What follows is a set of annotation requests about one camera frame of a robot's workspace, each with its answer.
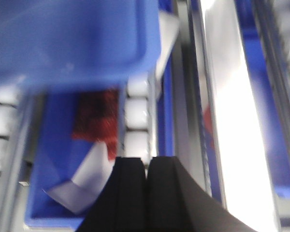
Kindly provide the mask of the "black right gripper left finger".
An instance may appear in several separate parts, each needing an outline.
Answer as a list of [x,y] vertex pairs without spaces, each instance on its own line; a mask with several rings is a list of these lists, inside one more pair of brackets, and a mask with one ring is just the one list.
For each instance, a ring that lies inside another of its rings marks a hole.
[[80,232],[141,232],[146,228],[145,168],[140,158],[116,158],[112,173],[78,227]]

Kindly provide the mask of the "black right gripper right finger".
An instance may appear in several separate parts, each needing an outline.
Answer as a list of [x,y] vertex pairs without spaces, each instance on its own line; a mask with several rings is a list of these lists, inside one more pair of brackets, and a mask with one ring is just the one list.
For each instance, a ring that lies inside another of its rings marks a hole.
[[156,157],[149,165],[147,227],[155,232],[251,232],[209,196],[177,157]]

